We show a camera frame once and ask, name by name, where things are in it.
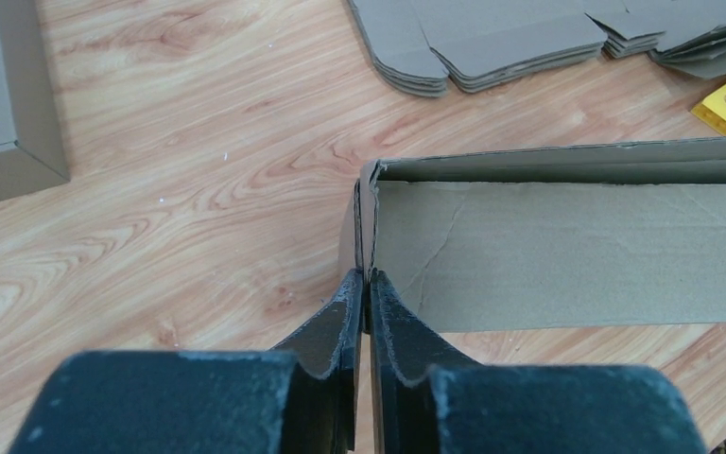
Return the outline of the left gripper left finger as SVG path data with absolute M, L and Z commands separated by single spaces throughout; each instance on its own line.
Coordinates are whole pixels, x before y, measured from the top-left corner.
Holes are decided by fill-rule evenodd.
M 344 453 L 363 277 L 263 351 L 91 350 L 45 381 L 13 453 Z

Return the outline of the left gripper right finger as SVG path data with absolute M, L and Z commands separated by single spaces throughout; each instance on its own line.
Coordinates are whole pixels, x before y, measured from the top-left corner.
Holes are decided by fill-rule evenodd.
M 703 453 L 680 391 L 645 365 L 485 365 L 369 286 L 380 453 Z

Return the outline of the cardboard box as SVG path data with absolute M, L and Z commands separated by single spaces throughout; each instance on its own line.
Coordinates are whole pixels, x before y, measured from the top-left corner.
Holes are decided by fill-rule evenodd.
M 726 323 L 726 137 L 372 161 L 354 267 L 441 332 Z
M 0 201 L 69 180 L 38 9 L 0 1 Z

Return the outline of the folded cardboard box upright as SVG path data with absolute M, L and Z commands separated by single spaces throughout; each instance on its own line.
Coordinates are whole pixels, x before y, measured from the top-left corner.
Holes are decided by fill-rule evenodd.
M 69 180 L 38 9 L 0 1 L 0 201 Z

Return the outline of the stack of flat cardboard sheets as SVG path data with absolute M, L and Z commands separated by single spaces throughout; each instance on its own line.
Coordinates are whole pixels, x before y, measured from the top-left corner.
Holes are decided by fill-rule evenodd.
M 607 54 L 726 75 L 726 1 L 353 1 L 372 64 L 394 88 L 473 94 Z

